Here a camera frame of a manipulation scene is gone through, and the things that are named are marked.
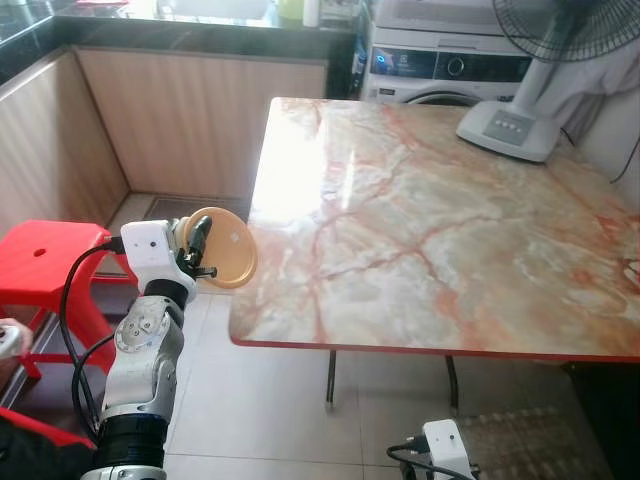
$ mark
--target beige plate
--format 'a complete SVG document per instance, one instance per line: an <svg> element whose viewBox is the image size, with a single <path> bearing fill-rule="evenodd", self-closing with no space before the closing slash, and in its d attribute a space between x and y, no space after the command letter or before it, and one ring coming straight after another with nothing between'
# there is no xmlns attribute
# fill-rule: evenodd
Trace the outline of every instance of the beige plate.
<svg viewBox="0 0 640 480"><path fill-rule="evenodd" d="M238 288L253 277L258 263L258 251L251 232L236 215L224 208L201 208L191 215L182 229L182 242L187 245L189 232L205 215L213 220L207 237L207 247L201 267L216 267L218 275L207 278L221 288Z"/></svg>

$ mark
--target fan base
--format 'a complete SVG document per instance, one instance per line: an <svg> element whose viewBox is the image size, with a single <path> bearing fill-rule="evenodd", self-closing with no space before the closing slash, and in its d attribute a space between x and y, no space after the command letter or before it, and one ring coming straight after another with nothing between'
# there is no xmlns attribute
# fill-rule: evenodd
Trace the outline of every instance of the fan base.
<svg viewBox="0 0 640 480"><path fill-rule="evenodd" d="M558 141L560 128L553 120L513 103L485 101L469 110L456 134L494 152L543 163Z"/></svg>

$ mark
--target washing machine door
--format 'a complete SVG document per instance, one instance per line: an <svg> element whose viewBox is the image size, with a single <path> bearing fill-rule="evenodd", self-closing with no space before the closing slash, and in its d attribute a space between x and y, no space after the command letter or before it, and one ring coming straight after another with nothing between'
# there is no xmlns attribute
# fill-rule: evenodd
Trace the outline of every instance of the washing machine door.
<svg viewBox="0 0 640 480"><path fill-rule="evenodd" d="M432 92L419 95L407 100L405 103L420 104L420 105L449 105L457 107L473 107L481 99L477 97L471 97L463 93L453 92Z"/></svg>

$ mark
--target power cord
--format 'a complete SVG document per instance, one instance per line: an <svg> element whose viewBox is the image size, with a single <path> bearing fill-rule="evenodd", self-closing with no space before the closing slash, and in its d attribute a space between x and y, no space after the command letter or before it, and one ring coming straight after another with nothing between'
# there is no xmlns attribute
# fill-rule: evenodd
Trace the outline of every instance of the power cord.
<svg viewBox="0 0 640 480"><path fill-rule="evenodd" d="M65 346L67 347L67 351L69 352L69 356L71 357L71 362L73 363L74 369L78 369L78 365L80 363L80 358L78 357L78 352L73 346L73 341L71 339L71 333L69 331L69 325L67 324L67 302L69 300L69 293L71 291L71 284L73 283L73 279L80 268L82 262L93 255L94 253L111 250L117 254L124 253L124 245L122 243L122 238L120 237L111 237L105 243L101 245L97 245L93 248L90 248L82 255L80 255L73 265L69 269L69 273L67 274L67 278L64 283L64 287L62 289L62 296L60 297L60 308L58 314L58 321L60 322L60 333L62 334L62 339L64 341ZM87 405L87 409L89 410L90 422L86 421L85 416L82 414L82 411L77 411L76 414L80 418L82 426L85 430L87 436L94 441L97 439L96 426L99 421L98 417L98 409L96 407L95 401L91 394L91 388L89 387L89 382L87 381L87 377L84 374L84 371L80 369L79 373L79 382L82 387L82 393L84 395L85 403Z"/></svg>
<svg viewBox="0 0 640 480"><path fill-rule="evenodd" d="M387 456L389 458L393 458L398 462L405 463L407 465L411 465L415 468L422 468L423 470L427 470L432 473L442 473L444 475L448 475L451 479L454 480L476 480L474 478L469 478L466 475L462 475L453 470L449 470L444 467L437 467L435 465L429 465L427 463L417 462L410 458L403 457L402 455L398 455L395 452L407 451L415 454L427 453L429 451L429 444L427 443L427 437L424 434L416 435L415 437L411 437L407 443L402 445L393 445L387 448Z"/></svg>
<svg viewBox="0 0 640 480"><path fill-rule="evenodd" d="M616 183L618 180L624 177L624 174L627 173L627 170L629 169L629 165L631 165L631 160L633 159L633 155L636 153L636 150L638 149L638 145L640 145L640 137L638 137L638 140L636 140L635 145L631 149L629 158L627 158L627 163L624 164L624 168L622 169L622 171L618 174L616 178L611 180L609 183Z"/></svg>
<svg viewBox="0 0 640 480"><path fill-rule="evenodd" d="M82 405L80 404L80 392L78 390L78 384L80 383L80 378L84 374L83 368L85 363L87 363L87 360L89 359L89 357L100 347L102 347L103 345L106 345L111 340L113 340L113 337L114 337L114 334L112 333L108 337L103 338L98 343L93 345L86 352L84 352L84 355L82 355L82 357L80 358L78 365L74 366L73 368L73 377L71 379L71 400L73 401L73 410L76 413L76 416L78 417L80 422L82 423L82 428L87 433L89 440L91 440L94 444L98 443L98 434L95 431L95 429L91 426L91 424L85 417L84 413L82 412Z"/></svg>

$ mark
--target washing machine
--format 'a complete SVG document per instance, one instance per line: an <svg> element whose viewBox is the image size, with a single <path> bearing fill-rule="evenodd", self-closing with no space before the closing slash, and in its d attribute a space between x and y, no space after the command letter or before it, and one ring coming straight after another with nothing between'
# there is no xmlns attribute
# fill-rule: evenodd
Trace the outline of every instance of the washing machine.
<svg viewBox="0 0 640 480"><path fill-rule="evenodd" d="M471 106L513 98L531 59L500 34L490 0L447 1L446 9L442 0L380 0L377 11L364 9L361 100ZM414 9L403 23L398 12L409 4L434 8L420 10L420 21Z"/></svg>

